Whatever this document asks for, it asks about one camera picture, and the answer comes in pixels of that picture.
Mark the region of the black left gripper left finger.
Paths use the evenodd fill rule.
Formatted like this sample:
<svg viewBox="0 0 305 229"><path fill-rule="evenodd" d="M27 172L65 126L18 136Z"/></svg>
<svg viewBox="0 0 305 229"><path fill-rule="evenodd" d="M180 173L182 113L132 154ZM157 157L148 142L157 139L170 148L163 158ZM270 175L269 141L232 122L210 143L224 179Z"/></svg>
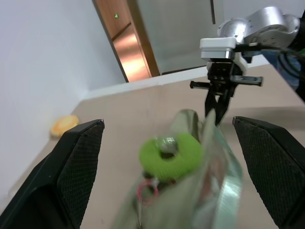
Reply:
<svg viewBox="0 0 305 229"><path fill-rule="evenodd" d="M0 216L2 229L78 229L96 178L102 119L65 132Z"/></svg>

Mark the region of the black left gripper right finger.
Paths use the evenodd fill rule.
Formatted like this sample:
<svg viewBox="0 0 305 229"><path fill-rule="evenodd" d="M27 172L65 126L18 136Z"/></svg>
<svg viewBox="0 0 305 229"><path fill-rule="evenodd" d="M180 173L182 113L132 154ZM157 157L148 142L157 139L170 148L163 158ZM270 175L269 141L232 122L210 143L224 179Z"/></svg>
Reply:
<svg viewBox="0 0 305 229"><path fill-rule="evenodd" d="M236 116L250 178L280 229L305 227L305 148L283 127Z"/></svg>

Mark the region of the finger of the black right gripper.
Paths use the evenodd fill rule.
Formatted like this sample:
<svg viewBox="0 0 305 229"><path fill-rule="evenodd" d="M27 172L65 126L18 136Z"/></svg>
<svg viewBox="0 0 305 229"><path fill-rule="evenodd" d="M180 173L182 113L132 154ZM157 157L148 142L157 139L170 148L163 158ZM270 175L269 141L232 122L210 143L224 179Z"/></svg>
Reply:
<svg viewBox="0 0 305 229"><path fill-rule="evenodd" d="M216 108L217 108L217 101L216 101L216 98L215 98L215 93L213 91L212 88L210 88L208 90L208 93L207 93L207 96L206 96L206 99L205 99L205 116L208 116L208 114L212 111L212 110L215 110L216 111Z"/></svg>
<svg viewBox="0 0 305 229"><path fill-rule="evenodd" d="M218 101L216 102L214 108L216 113L216 119L215 119L216 126L220 124L224 115L226 114L230 103L230 99L231 97L228 92L225 92L223 95L219 96Z"/></svg>

